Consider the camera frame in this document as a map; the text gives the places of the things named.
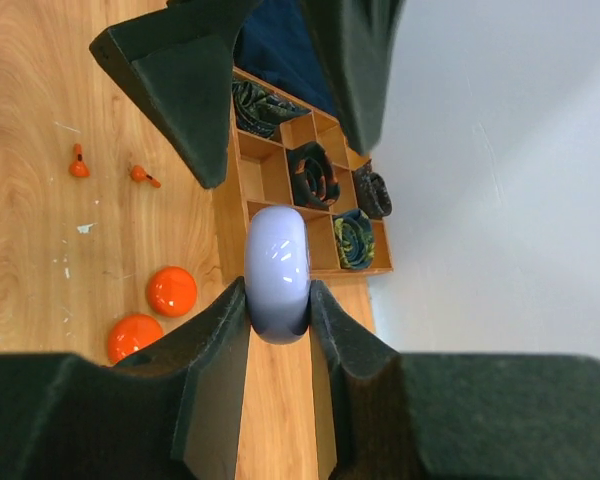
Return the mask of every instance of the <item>gray wall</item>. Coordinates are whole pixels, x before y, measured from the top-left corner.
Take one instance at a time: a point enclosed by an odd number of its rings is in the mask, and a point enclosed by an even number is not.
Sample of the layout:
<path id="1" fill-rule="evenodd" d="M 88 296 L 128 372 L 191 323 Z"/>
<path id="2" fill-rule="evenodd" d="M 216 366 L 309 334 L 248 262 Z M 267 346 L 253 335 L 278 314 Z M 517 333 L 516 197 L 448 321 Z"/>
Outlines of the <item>gray wall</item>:
<path id="1" fill-rule="evenodd" d="M 374 165 L 381 338 L 600 358 L 600 0 L 408 0 Z"/>

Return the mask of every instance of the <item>blue cloth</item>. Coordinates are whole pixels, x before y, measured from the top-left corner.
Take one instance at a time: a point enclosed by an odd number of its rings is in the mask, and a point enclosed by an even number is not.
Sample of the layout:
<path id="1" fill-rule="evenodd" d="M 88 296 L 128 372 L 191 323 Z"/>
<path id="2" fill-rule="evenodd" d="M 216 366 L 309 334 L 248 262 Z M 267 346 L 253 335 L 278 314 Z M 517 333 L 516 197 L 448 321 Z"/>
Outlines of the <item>blue cloth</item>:
<path id="1" fill-rule="evenodd" d="M 263 0 L 242 27 L 234 61 L 265 82 L 336 115 L 299 0 Z"/>

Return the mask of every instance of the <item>wooden compartment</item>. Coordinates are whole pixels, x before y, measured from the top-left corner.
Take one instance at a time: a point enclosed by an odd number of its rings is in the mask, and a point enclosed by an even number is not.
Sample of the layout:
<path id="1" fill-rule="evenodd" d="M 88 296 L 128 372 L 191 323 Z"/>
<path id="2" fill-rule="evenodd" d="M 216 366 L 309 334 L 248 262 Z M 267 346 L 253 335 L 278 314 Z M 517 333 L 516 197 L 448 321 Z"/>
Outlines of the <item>wooden compartment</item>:
<path id="1" fill-rule="evenodd" d="M 316 127 L 313 123 L 313 114 L 294 118 L 280 125 L 282 144 L 289 150 L 317 140 Z"/>
<path id="2" fill-rule="evenodd" d="M 373 228 L 373 236 L 375 238 L 376 247 L 373 262 L 371 262 L 371 266 L 369 268 L 372 270 L 381 269 L 384 271 L 391 271 L 391 251 L 389 250 L 389 242 L 387 239 L 385 224 L 382 220 L 371 220 L 371 226 Z"/>
<path id="3" fill-rule="evenodd" d="M 392 271 L 391 254 L 385 224 L 373 220 L 375 257 L 364 270 L 340 268 L 333 216 L 357 208 L 352 170 L 369 160 L 349 148 L 338 121 L 306 102 L 282 92 L 261 80 L 234 68 L 238 78 L 261 84 L 267 91 L 286 98 L 311 111 L 280 125 L 273 139 L 267 140 L 240 131 L 235 112 L 231 111 L 228 148 L 229 164 L 226 181 L 213 191 L 218 249 L 224 280 L 231 282 L 244 274 L 244 247 L 253 216 L 272 205 L 288 205 L 302 215 L 307 225 L 312 277 L 344 275 L 376 275 Z M 305 143 L 319 142 L 326 150 L 340 184 L 340 198 L 328 211 L 293 206 L 291 182 L 285 149 Z"/>
<path id="4" fill-rule="evenodd" d="M 334 166 L 334 172 L 340 185 L 340 197 L 338 201 L 331 205 L 329 211 L 334 214 L 341 214 L 358 208 L 356 201 L 356 191 L 353 186 L 353 177 L 351 172 L 345 168 Z"/>
<path id="5" fill-rule="evenodd" d="M 272 206 L 265 202 L 247 202 L 249 223 L 253 216 L 263 208 Z M 334 272 L 340 268 L 338 251 L 336 250 L 336 238 L 333 232 L 333 220 L 329 212 L 313 210 L 311 208 L 292 206 L 304 220 L 307 226 L 307 238 L 309 240 L 309 257 L 311 259 L 311 272 Z"/>
<path id="6" fill-rule="evenodd" d="M 248 200 L 291 204 L 291 184 L 284 147 L 241 130 L 240 183 Z"/>

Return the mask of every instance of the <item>small orange object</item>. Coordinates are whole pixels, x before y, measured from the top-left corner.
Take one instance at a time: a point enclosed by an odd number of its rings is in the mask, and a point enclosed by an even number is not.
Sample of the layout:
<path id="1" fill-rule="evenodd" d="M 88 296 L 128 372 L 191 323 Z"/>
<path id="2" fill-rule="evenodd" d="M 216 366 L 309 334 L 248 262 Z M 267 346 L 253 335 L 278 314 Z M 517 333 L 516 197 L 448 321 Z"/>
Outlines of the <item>small orange object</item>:
<path id="1" fill-rule="evenodd" d="M 79 143 L 76 143 L 73 146 L 73 153 L 76 158 L 71 163 L 71 165 L 69 165 L 69 173 L 71 175 L 73 175 L 74 177 L 79 177 L 79 178 L 86 178 L 89 175 L 91 175 L 91 173 L 89 172 L 89 169 L 82 161 L 82 145 L 80 145 Z"/>
<path id="2" fill-rule="evenodd" d="M 162 186 L 162 184 L 159 181 L 157 181 L 155 178 L 149 175 L 146 172 L 146 170 L 140 165 L 133 166 L 133 168 L 131 169 L 131 178 L 133 178 L 133 180 L 138 183 L 148 180 L 149 183 L 156 188 L 160 188 Z"/>
<path id="3" fill-rule="evenodd" d="M 151 345 L 164 335 L 155 318 L 141 313 L 120 320 L 109 333 L 107 351 L 111 363 Z"/>
<path id="4" fill-rule="evenodd" d="M 181 317 L 193 308 L 198 287 L 184 268 L 166 267 L 156 273 L 147 285 L 151 308 L 167 317 Z"/>

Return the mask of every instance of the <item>wooden table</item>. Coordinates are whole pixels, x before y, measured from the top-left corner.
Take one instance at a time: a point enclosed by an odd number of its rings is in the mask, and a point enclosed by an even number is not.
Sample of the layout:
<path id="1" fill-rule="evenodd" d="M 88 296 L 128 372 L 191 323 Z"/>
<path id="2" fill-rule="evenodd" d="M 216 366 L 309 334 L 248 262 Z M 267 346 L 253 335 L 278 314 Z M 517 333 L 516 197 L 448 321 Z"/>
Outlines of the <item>wooden table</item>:
<path id="1" fill-rule="evenodd" d="M 0 352 L 71 350 L 108 364 L 109 329 L 150 313 L 157 269 L 191 271 L 192 314 L 224 289 L 211 193 L 87 49 L 104 27 L 163 6 L 0 0 Z M 88 179 L 67 173 L 75 142 Z M 132 182 L 136 163 L 163 187 Z M 372 328 L 366 281 L 329 285 Z M 159 319 L 166 331 L 184 321 Z M 274 347 L 252 336 L 237 478 L 316 478 L 310 372 L 307 337 Z"/>

